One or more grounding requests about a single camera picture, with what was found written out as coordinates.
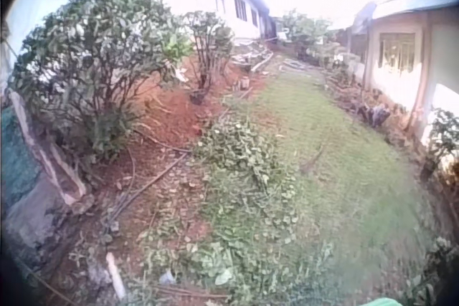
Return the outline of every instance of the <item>grass path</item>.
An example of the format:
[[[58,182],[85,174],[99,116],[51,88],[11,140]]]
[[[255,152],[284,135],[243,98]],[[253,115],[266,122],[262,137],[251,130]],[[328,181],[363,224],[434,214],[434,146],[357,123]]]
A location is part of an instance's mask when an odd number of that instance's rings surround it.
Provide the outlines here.
[[[418,273],[416,262],[430,242],[418,224],[419,212],[430,220],[422,192],[404,158],[380,134],[353,123],[312,81],[281,73],[255,100],[241,104],[253,120],[270,114],[280,123],[265,131],[278,134],[283,162],[298,171],[299,245],[314,254],[323,243],[333,246],[328,278],[339,292],[365,288],[369,279],[369,290],[383,285],[382,270],[405,281]],[[299,173],[321,146],[311,171]],[[396,288],[383,293],[393,295]]]

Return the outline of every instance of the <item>small tree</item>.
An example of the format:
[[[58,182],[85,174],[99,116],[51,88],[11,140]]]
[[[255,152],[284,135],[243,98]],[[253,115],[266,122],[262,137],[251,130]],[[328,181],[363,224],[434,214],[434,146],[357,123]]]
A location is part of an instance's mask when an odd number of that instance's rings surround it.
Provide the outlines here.
[[[214,74],[221,71],[223,60],[230,57],[233,33],[214,12],[189,12],[185,15],[185,23],[191,31],[198,55],[197,101],[201,102],[210,88]]]
[[[442,158],[454,155],[459,148],[459,118],[450,111],[435,109],[435,119],[427,144],[427,157],[421,179],[427,181],[439,166]]]
[[[179,61],[187,41],[162,0],[71,0],[24,40],[11,88],[67,152],[107,158],[141,85]]]

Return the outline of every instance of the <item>rock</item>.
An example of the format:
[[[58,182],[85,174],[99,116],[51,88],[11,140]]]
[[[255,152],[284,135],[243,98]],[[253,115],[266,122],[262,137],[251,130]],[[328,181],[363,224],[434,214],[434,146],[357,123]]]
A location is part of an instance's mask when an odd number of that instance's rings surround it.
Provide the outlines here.
[[[4,221],[5,239],[11,251],[31,269],[39,269],[64,252],[53,252],[67,234],[62,224],[68,217],[57,188],[44,173],[37,185],[19,202],[15,203]]]

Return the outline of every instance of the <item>trash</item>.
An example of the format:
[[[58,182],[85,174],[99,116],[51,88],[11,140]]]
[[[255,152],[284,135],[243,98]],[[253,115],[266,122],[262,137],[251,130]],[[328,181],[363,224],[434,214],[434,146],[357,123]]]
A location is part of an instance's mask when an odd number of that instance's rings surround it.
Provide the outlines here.
[[[120,230],[120,223],[117,221],[114,221],[110,224],[110,230],[112,232],[118,232]]]
[[[159,277],[159,283],[161,285],[174,285],[176,284],[175,277],[172,276],[171,270],[167,269],[167,271]]]
[[[115,289],[118,299],[122,300],[126,296],[126,290],[124,289],[123,280],[121,279],[118,268],[116,267],[115,257],[111,252],[108,252],[106,259],[108,263],[108,271],[110,272],[113,281],[113,288]]]
[[[175,69],[175,78],[180,80],[181,82],[188,82],[188,78],[185,77],[184,73],[186,72],[186,69],[181,68],[181,69]]]

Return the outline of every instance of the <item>branch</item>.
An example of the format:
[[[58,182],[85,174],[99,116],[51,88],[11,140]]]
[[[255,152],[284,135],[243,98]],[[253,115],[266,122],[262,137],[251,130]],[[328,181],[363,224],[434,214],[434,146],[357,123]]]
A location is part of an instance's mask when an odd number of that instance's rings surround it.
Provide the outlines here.
[[[145,186],[143,186],[142,188],[140,188],[139,190],[137,190],[137,192],[135,192],[132,197],[130,199],[128,199],[124,204],[122,204],[120,206],[120,208],[114,213],[114,215],[112,216],[112,219],[111,221],[115,220],[120,214],[121,212],[126,209],[127,206],[129,206],[132,201],[134,201],[137,196],[139,196],[141,193],[143,193],[147,188],[149,188],[150,186],[152,186],[153,184],[155,184],[155,182],[159,181],[159,179],[161,179],[162,176],[164,176],[169,170],[171,170],[175,165],[177,165],[183,158],[186,157],[188,153],[184,153],[180,156],[180,158],[178,158],[177,160],[175,160],[172,164],[170,164],[169,166],[167,166],[162,172],[160,172],[160,174],[158,174],[155,178],[153,178],[151,181],[149,181]]]
[[[190,153],[190,152],[191,152],[190,150],[184,150],[183,148],[177,148],[177,147],[169,146],[169,145],[167,145],[167,144],[165,144],[165,143],[162,143],[161,141],[158,141],[157,139],[155,139],[155,138],[153,138],[153,137],[151,137],[151,136],[149,136],[149,135],[143,134],[143,133],[142,133],[141,131],[139,131],[139,130],[134,129],[134,133],[137,133],[137,134],[139,134],[139,135],[142,135],[144,138],[147,138],[147,139],[153,141],[154,143],[156,143],[156,144],[158,144],[158,145],[161,145],[161,146],[163,146],[163,147],[169,148],[169,149],[171,149],[171,150],[176,150],[176,151],[182,152],[182,153]]]

